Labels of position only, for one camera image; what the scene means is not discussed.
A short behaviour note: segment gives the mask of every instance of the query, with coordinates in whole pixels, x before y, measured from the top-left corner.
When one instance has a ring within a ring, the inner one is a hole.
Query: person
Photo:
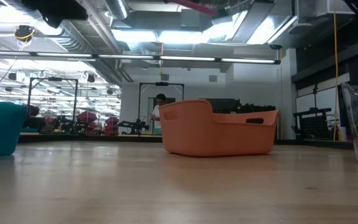
[[[155,105],[153,113],[150,114],[151,120],[154,121],[154,134],[161,134],[161,123],[160,123],[160,111],[158,108],[166,104],[165,100],[167,99],[164,94],[158,94],[155,99],[157,100],[157,105]]]

